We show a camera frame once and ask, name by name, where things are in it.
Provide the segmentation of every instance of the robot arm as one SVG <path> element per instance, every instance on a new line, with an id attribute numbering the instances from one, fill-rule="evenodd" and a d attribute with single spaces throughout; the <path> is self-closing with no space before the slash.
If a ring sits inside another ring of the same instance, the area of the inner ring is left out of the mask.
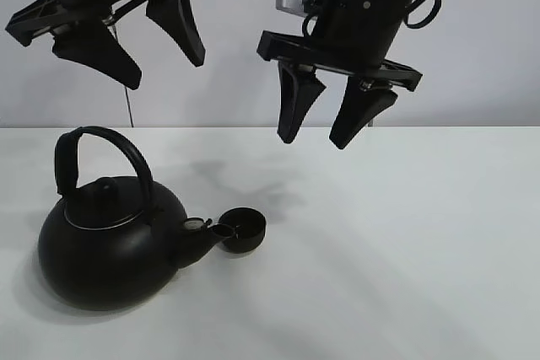
<path id="1" fill-rule="evenodd" d="M 108 26 L 135 7 L 148 2 L 147 16 L 160 26 L 195 66 L 204 62 L 205 49 L 197 32 L 190 0 L 37 0 L 16 13 L 7 31 L 23 46 L 45 33 L 55 38 L 53 52 L 109 75 L 131 89 L 141 80 L 135 61 L 118 44 Z M 382 111 L 396 103 L 393 86 L 414 91 L 422 75 L 411 67 L 388 61 L 386 54 L 402 22 L 419 29 L 433 20 L 410 24 L 408 15 L 426 0 L 277 0 L 279 10 L 301 16 L 302 36 L 264 31 L 258 53 L 277 60 L 281 81 L 278 134 L 291 143 L 325 85 L 319 69 L 348 76 L 341 110 L 331 140 L 345 148 Z M 310 31 L 310 21 L 316 20 Z"/>
<path id="2" fill-rule="evenodd" d="M 422 28 L 440 10 L 441 0 L 429 16 L 416 24 L 408 15 L 425 0 L 277 0 L 277 9 L 304 18 L 303 36 L 264 31 L 258 47 L 267 61 L 277 60 L 281 82 L 278 134 L 291 143 L 311 106 L 325 89 L 316 78 L 322 69 L 348 76 L 343 104 L 330 139 L 345 148 L 356 134 L 397 100 L 393 86 L 414 91 L 422 75 L 385 59 L 394 38 L 405 24 Z M 309 32 L 309 23 L 316 19 Z"/>
<path id="3" fill-rule="evenodd" d="M 148 2 L 146 15 L 163 29 L 196 67 L 205 49 L 197 32 L 190 0 L 37 0 L 16 13 L 6 30 L 23 46 L 45 33 L 55 38 L 53 53 L 92 67 L 137 89 L 141 70 L 107 29 L 135 7 Z"/>

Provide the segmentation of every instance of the black kettle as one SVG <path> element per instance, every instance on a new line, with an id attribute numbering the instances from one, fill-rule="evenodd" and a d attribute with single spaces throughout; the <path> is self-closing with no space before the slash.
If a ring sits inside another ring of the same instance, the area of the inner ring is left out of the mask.
<path id="1" fill-rule="evenodd" d="M 78 140 L 91 134 L 114 144 L 137 177 L 102 178 L 77 187 Z M 45 279 L 69 303 L 110 310 L 159 291 L 177 272 L 218 242 L 235 236 L 229 225 L 188 218 L 178 198 L 152 178 L 143 155 L 123 135 L 87 126 L 60 137 L 55 176 L 62 199 L 40 233 Z"/>

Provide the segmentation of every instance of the kettle handle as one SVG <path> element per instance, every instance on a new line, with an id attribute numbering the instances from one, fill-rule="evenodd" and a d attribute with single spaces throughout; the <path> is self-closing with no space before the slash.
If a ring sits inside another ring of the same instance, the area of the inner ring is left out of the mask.
<path id="1" fill-rule="evenodd" d="M 130 161 L 137 173 L 143 193 L 143 210 L 150 212 L 154 207 L 154 180 L 152 172 L 137 147 L 119 132 L 102 126 L 81 126 L 60 136 L 55 147 L 54 173 L 58 194 L 67 197 L 77 190 L 78 140 L 83 134 L 103 138 L 115 145 Z"/>

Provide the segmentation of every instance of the kettle body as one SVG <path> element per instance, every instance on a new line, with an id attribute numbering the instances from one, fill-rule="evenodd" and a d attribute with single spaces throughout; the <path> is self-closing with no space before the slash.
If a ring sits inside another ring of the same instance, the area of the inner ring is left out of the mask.
<path id="1" fill-rule="evenodd" d="M 84 133 L 114 143 L 138 176 L 101 178 L 77 188 L 77 144 Z M 62 199 L 41 229 L 38 257 L 52 289 L 79 308 L 133 305 L 235 234 L 228 226 L 188 218 L 176 195 L 153 181 L 140 152 L 106 128 L 64 134 L 55 151 L 55 175 Z"/>

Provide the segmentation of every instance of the white table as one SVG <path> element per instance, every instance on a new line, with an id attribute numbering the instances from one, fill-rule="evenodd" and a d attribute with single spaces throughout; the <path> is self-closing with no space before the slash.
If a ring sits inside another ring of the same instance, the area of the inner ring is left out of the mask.
<path id="1" fill-rule="evenodd" d="M 33 251 L 65 130 L 0 130 L 2 360 L 540 358 L 540 129 L 136 129 L 189 213 L 249 206 L 267 238 L 213 250 L 144 305 L 58 303 Z M 132 173 L 85 137 L 83 183 Z"/>

